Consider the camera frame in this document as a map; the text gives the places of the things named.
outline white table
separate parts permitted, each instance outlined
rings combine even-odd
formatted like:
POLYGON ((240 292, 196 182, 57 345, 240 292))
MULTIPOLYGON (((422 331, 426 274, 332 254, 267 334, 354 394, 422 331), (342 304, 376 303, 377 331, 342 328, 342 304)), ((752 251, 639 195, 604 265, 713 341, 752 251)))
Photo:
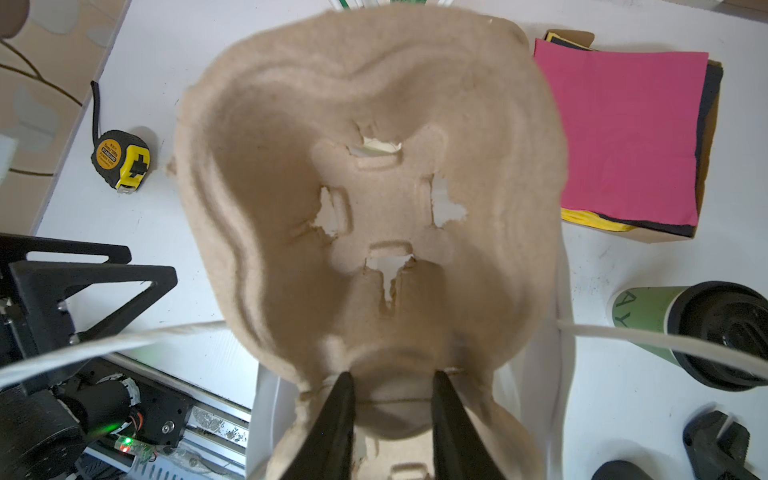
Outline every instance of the white table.
MULTIPOLYGON (((661 0, 455 0, 454 6, 510 18, 529 38, 548 28, 583 29, 597 35, 596 48, 708 51, 725 67, 696 239, 645 245, 564 225, 578 322, 608 324, 605 305, 622 286, 729 280, 768 295, 768 25, 661 0)), ((126 244, 134 263, 176 267, 179 285, 131 329, 221 318, 174 181, 163 171, 182 91, 237 39, 327 8, 324 0, 131 3, 101 76, 102 131, 148 128, 140 136, 155 144, 160 166, 137 194, 110 191, 90 165, 87 111, 38 229, 40 236, 126 244)), ((72 310, 87 326, 127 297, 124 289, 102 287, 76 299, 72 310)), ((714 406, 750 430, 747 461, 758 477, 768 478, 768 389, 708 389, 631 344, 579 339, 577 352, 565 420, 565 478, 590 478, 616 458, 635 461, 656 480, 693 478, 682 429, 714 406)), ((252 403, 257 362, 230 334, 131 355, 234 402, 252 403)))

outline wall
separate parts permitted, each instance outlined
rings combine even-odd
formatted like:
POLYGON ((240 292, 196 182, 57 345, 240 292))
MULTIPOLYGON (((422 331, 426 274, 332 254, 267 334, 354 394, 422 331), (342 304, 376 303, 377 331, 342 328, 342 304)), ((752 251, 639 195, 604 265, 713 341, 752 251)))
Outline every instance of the wall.
POLYGON ((0 2, 0 232, 34 230, 125 4, 0 2))
POLYGON ((667 0, 667 2, 768 23, 768 0, 667 0))

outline pink paper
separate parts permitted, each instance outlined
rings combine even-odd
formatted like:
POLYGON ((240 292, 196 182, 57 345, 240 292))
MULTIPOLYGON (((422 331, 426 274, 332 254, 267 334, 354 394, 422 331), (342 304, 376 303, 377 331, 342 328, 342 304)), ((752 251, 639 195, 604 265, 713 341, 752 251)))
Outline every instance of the pink paper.
POLYGON ((563 208, 697 225, 696 124, 706 53, 580 51, 536 40, 568 137, 563 208))

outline white cord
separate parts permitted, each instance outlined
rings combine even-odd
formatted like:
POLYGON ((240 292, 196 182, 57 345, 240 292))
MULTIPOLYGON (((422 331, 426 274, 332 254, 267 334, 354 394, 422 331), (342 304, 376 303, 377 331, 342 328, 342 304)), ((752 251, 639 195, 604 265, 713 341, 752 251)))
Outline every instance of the white cord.
POLYGON ((726 346, 696 339, 692 336, 670 335, 647 330, 625 329, 613 326, 582 325, 558 321, 563 332, 576 336, 593 338, 619 339, 632 343, 657 346, 687 355, 698 356, 712 362, 723 363, 731 368, 749 372, 752 375, 768 379, 768 362, 758 356, 750 355, 726 346))
POLYGON ((213 333, 227 330, 223 320, 218 322, 193 323, 191 325, 170 326, 163 329, 146 330, 139 333, 122 333, 104 339, 92 340, 63 349, 44 353, 30 359, 12 363, 0 369, 0 389, 15 385, 33 376, 59 367, 107 355, 119 350, 135 349, 140 346, 172 339, 178 336, 213 333))

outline yellow tape measure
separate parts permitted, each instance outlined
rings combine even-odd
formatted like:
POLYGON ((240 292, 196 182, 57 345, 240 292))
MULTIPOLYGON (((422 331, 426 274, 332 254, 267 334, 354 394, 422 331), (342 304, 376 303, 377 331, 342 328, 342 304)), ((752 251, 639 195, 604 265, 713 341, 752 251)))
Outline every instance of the yellow tape measure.
POLYGON ((94 96, 94 153, 91 154, 91 162, 110 187, 121 193, 133 193, 149 171, 149 148, 136 135, 121 130, 109 130, 99 137, 101 99, 98 83, 92 81, 91 90, 94 96))

